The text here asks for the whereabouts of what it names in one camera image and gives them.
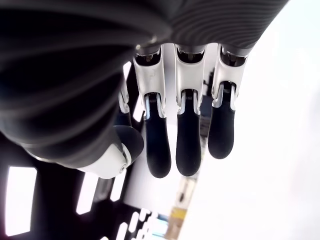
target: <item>metal finger hinge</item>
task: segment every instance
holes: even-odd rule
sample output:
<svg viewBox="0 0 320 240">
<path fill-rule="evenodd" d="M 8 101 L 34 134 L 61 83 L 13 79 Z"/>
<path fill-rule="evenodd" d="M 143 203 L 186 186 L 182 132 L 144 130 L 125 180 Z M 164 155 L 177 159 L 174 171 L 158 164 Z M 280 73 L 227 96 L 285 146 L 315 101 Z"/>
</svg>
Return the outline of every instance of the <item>metal finger hinge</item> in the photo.
<svg viewBox="0 0 320 240">
<path fill-rule="evenodd" d="M 137 52 L 134 59 L 134 67 L 139 89 L 139 95 L 142 99 L 143 109 L 146 110 L 145 97 L 150 93 L 159 94 L 161 111 L 163 112 L 166 105 L 166 87 L 165 87 L 165 71 L 163 45 L 154 52 L 143 53 Z"/>
<path fill-rule="evenodd" d="M 183 108 L 183 91 L 187 89 L 195 91 L 195 113 L 199 115 L 202 101 L 206 46 L 196 48 L 196 52 L 193 49 L 190 47 L 181 48 L 179 45 L 176 45 L 174 49 L 176 102 L 179 108 Z"/>
</svg>

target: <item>fluorescent light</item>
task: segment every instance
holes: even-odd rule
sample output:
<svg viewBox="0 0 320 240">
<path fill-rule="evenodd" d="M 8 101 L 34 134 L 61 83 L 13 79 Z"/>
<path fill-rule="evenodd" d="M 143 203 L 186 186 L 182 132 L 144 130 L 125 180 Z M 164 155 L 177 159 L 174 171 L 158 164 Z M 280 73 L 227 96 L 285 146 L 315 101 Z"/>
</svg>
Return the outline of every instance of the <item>fluorescent light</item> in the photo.
<svg viewBox="0 0 320 240">
<path fill-rule="evenodd" d="M 125 65 L 123 65 L 123 75 L 126 81 L 130 72 L 130 68 L 131 68 L 131 62 L 129 61 Z"/>
<path fill-rule="evenodd" d="M 78 200 L 78 205 L 76 206 L 77 214 L 81 215 L 90 212 L 98 179 L 98 176 L 92 172 L 85 173 Z"/>
<path fill-rule="evenodd" d="M 9 237 L 30 231 L 36 177 L 34 167 L 9 168 L 5 198 L 5 234 Z"/>
<path fill-rule="evenodd" d="M 142 226 L 142 232 L 146 234 L 148 232 L 148 229 L 149 229 L 149 223 L 145 222 Z"/>
<path fill-rule="evenodd" d="M 127 173 L 127 169 L 125 169 L 122 173 L 120 173 L 118 176 L 115 177 L 111 195 L 110 195 L 110 200 L 112 202 L 118 201 L 120 199 L 122 187 L 124 185 L 125 178 L 126 178 L 126 173 Z"/>
<path fill-rule="evenodd" d="M 158 213 L 156 211 L 153 211 L 151 214 L 151 218 L 157 219 L 158 218 Z"/>
<path fill-rule="evenodd" d="M 141 122 L 141 118 L 143 114 L 144 114 L 144 108 L 142 107 L 141 97 L 139 95 L 138 99 L 136 100 L 136 104 L 133 112 L 133 118 L 137 122 Z"/>
<path fill-rule="evenodd" d="M 128 224 L 126 224 L 125 222 L 121 223 L 115 240 L 125 240 L 127 228 Z"/>
<path fill-rule="evenodd" d="M 130 224 L 129 224 L 129 229 L 128 230 L 129 230 L 130 233 L 134 233 L 136 231 L 138 219 L 139 219 L 139 213 L 137 213 L 135 211 L 132 214 L 131 221 L 130 221 Z"/>
<path fill-rule="evenodd" d="M 139 229 L 139 231 L 136 235 L 136 240 L 142 240 L 143 236 L 144 236 L 143 231 L 141 229 Z"/>
<path fill-rule="evenodd" d="M 140 210 L 140 215 L 139 215 L 139 220 L 141 222 L 144 222 L 145 219 L 146 219 L 146 215 L 147 214 L 150 214 L 150 211 L 148 209 L 145 209 L 145 208 L 141 208 Z"/>
</svg>

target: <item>white wall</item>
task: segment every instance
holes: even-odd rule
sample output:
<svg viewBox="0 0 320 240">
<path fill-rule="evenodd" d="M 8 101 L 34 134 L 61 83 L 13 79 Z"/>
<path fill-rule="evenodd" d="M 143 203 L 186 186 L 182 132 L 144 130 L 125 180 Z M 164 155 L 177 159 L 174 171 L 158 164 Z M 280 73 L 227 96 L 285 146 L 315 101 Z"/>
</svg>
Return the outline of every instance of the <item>white wall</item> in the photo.
<svg viewBox="0 0 320 240">
<path fill-rule="evenodd" d="M 205 155 L 179 240 L 320 239 L 319 9 L 291 0 L 254 47 L 233 151 Z"/>
</svg>

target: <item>black fingertip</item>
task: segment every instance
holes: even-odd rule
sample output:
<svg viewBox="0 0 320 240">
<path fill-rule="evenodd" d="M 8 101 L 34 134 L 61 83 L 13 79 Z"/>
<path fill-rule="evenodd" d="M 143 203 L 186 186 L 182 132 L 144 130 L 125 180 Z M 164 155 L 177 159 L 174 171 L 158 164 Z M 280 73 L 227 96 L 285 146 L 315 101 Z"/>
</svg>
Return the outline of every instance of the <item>black fingertip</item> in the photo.
<svg viewBox="0 0 320 240">
<path fill-rule="evenodd" d="M 197 173 L 201 165 L 200 115 L 194 111 L 193 91 L 186 91 L 184 113 L 177 115 L 178 131 L 175 160 L 186 177 Z"/>
<path fill-rule="evenodd" d="M 230 102 L 222 102 L 220 107 L 212 107 L 208 150 L 215 159 L 224 159 L 234 146 L 235 111 Z"/>
</svg>

